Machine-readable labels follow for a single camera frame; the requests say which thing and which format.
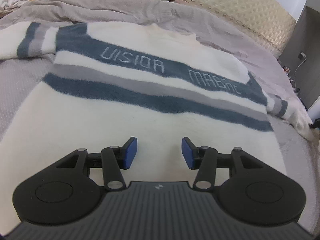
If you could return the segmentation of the white sweater with blue stripes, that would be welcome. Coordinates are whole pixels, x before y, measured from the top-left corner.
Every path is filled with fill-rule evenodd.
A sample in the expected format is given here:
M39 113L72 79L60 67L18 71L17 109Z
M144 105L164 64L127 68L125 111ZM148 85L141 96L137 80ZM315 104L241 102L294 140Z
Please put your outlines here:
M152 24L20 22L1 30L1 60L53 55L49 72L18 109L1 140L1 232L18 223L16 186L77 148L99 151L129 137L138 153L127 181L192 180L183 137L221 152L240 146L284 171L268 120L287 120L317 142L296 99L265 92L232 54Z

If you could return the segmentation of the grey bed cover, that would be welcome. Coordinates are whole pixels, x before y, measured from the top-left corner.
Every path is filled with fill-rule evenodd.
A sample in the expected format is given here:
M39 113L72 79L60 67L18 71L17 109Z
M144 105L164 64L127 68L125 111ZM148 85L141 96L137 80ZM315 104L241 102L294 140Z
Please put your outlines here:
M268 94L283 100L298 98L274 55L236 27L205 10L157 0L37 0L5 16L1 30L20 22L49 27L77 23L126 22L142 26L155 24L184 35L195 34L200 44L232 54L241 61ZM1 60L1 140L18 109L49 72L54 57L49 54L31 60L26 69L22 60ZM310 232L318 231L319 191L318 150L285 119L269 114L280 147L285 170L306 192L306 207L299 220Z

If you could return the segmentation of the pink pillow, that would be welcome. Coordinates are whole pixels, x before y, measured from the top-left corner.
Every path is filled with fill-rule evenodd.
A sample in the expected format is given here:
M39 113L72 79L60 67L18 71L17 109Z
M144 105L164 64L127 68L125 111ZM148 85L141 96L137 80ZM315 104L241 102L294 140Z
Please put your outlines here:
M168 0L168 2L177 3L177 4L184 4L184 5L190 5L188 1L185 0Z

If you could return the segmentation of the white crumpled cloth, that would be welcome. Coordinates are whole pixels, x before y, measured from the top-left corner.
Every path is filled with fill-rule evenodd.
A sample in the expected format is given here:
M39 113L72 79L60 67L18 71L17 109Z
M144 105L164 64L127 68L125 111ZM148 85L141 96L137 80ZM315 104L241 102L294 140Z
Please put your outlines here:
M0 0L1 13L7 12L15 8L19 8L28 1L30 0Z

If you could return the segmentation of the grey wall cabinet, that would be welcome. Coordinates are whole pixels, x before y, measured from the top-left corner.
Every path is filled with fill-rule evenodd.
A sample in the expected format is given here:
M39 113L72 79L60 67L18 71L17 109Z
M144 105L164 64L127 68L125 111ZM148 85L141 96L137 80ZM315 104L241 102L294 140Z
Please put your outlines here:
M293 87L309 109L319 97L319 12L306 6L278 58L289 67Z

